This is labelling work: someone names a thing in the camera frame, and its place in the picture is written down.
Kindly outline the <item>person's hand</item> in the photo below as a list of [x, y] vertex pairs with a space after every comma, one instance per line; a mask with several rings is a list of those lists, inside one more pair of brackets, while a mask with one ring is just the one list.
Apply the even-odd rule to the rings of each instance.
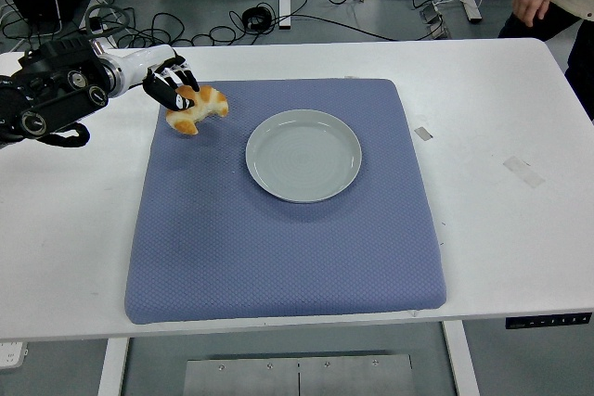
[[512, 0], [512, 14], [526, 27], [532, 28], [535, 20], [542, 20], [549, 10], [550, 0]]

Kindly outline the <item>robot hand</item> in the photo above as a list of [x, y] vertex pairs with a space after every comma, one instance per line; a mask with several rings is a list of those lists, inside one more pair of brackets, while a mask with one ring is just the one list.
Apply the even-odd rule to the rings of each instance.
[[200, 88], [187, 61], [169, 45], [136, 51], [118, 62], [121, 92], [141, 86], [146, 94], [172, 111], [195, 105], [192, 94], [178, 93], [186, 86], [192, 92]]

